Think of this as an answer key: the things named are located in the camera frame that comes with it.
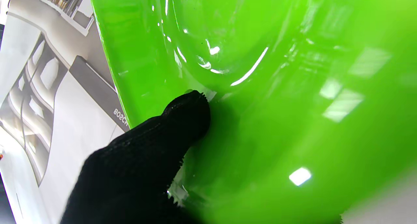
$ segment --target gloved hand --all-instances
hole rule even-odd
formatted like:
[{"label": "gloved hand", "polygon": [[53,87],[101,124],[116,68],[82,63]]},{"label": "gloved hand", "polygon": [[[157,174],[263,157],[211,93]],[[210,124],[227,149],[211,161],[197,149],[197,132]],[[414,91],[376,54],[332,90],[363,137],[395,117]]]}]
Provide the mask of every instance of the gloved hand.
[{"label": "gloved hand", "polygon": [[166,191],[209,126],[207,99],[192,91],[95,151],[82,166],[61,224],[193,223]]}]

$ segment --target black glove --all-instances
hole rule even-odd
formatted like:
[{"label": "black glove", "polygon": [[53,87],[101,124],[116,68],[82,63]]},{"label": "black glove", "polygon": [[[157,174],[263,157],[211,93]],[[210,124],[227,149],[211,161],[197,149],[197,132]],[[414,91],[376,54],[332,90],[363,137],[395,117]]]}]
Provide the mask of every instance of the black glove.
[{"label": "black glove", "polygon": [[192,91],[95,151],[82,166],[61,224],[193,223],[166,191],[209,126],[207,99]]}]

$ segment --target green glossy surface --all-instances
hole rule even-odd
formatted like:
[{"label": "green glossy surface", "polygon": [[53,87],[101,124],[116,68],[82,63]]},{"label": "green glossy surface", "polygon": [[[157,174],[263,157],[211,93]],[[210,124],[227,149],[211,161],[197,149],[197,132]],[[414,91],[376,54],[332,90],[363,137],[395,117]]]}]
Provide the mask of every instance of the green glossy surface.
[{"label": "green glossy surface", "polygon": [[213,97],[182,180],[207,222],[324,223],[416,160],[415,0],[92,2],[130,126]]}]

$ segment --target white shelving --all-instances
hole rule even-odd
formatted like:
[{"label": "white shelving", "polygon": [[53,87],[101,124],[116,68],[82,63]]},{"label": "white shelving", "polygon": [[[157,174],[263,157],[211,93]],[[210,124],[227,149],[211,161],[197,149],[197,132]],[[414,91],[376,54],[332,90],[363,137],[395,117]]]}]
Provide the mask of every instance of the white shelving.
[{"label": "white shelving", "polygon": [[79,31],[82,35],[87,36],[88,31],[90,30],[91,25],[94,22],[94,18],[92,18],[87,26],[87,28],[82,27],[80,24],[78,24],[73,18],[71,18],[69,15],[67,15],[62,9],[60,9],[57,5],[53,4],[49,0],[40,0],[44,3],[46,3],[48,6],[55,9],[59,14],[64,18],[65,21],[67,21],[70,25],[72,25],[77,31]]}]

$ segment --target gray panel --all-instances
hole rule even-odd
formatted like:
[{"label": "gray panel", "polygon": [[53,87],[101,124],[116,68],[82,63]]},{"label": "gray panel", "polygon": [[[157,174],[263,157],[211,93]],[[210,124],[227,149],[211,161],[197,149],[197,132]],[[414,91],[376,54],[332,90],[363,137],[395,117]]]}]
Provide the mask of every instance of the gray panel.
[{"label": "gray panel", "polygon": [[124,132],[129,130],[116,91],[87,64],[83,57],[79,55],[76,57],[70,73]]},{"label": "gray panel", "polygon": [[91,18],[86,17],[81,12],[76,12],[74,15],[74,21],[80,24],[82,27],[87,28],[88,24],[90,23]]}]

